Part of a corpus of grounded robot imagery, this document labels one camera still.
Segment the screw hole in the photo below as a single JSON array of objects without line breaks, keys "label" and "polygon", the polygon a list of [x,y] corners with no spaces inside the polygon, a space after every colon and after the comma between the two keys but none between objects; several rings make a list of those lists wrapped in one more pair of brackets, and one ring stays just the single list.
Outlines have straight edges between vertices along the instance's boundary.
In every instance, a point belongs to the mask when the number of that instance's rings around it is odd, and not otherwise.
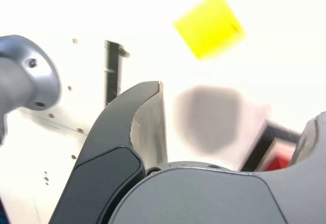
[{"label": "screw hole", "polygon": [[27,61],[30,68],[34,68],[37,65],[36,59],[27,59]]},{"label": "screw hole", "polygon": [[45,107],[45,103],[35,102],[34,104],[38,107]]}]

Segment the white background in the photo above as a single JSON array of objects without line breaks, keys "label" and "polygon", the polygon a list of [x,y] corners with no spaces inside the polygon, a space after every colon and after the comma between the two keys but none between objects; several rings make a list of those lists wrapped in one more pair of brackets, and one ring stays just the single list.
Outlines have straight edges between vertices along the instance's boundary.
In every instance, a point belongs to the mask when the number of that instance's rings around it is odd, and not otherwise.
[{"label": "white background", "polygon": [[[266,119],[301,132],[325,109],[326,0],[227,0],[247,37],[205,63],[173,28],[200,1],[0,0],[0,35],[18,34],[40,45],[54,61],[63,90],[49,111],[9,115],[0,148],[0,197],[13,224],[47,223],[53,212],[75,162],[71,155],[78,155],[103,109],[105,39],[130,53],[123,61],[122,92],[142,81],[163,81],[170,161],[237,170]],[[176,97],[199,84],[241,93],[237,136],[215,154],[198,154],[175,129]]]}]

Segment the red object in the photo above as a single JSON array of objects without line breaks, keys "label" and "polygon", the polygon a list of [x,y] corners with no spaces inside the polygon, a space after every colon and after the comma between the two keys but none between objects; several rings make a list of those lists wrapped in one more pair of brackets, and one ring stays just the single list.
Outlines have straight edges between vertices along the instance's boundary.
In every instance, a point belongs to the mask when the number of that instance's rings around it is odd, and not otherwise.
[{"label": "red object", "polygon": [[276,155],[267,165],[265,172],[283,169],[289,166],[290,159],[284,156]]}]

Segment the white panel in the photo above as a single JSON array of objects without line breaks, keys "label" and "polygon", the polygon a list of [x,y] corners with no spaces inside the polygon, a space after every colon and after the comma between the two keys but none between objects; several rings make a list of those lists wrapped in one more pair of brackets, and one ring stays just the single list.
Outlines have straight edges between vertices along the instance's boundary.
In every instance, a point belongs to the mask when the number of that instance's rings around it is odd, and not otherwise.
[{"label": "white panel", "polygon": [[[47,223],[53,212],[74,164],[71,155],[78,155],[103,109],[105,39],[121,43],[131,55],[123,60],[122,92],[142,81],[163,81],[173,161],[236,170],[265,119],[300,132],[324,110],[325,0],[227,0],[247,37],[206,63],[193,57],[172,25],[200,1],[0,0],[0,35],[19,34],[40,45],[55,62],[63,91],[48,111],[10,115],[0,148],[6,166],[0,167],[5,179],[0,196],[13,224]],[[236,137],[212,154],[189,148],[183,131],[175,129],[176,98],[198,84],[241,95]]]}]

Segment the yellow cube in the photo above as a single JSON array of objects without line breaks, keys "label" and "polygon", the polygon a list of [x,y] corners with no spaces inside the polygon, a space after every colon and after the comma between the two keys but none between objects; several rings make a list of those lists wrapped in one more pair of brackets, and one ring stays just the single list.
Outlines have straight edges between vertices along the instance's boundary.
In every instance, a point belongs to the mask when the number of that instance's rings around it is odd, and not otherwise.
[{"label": "yellow cube", "polygon": [[174,26],[198,59],[219,54],[245,36],[225,0],[204,1]]}]

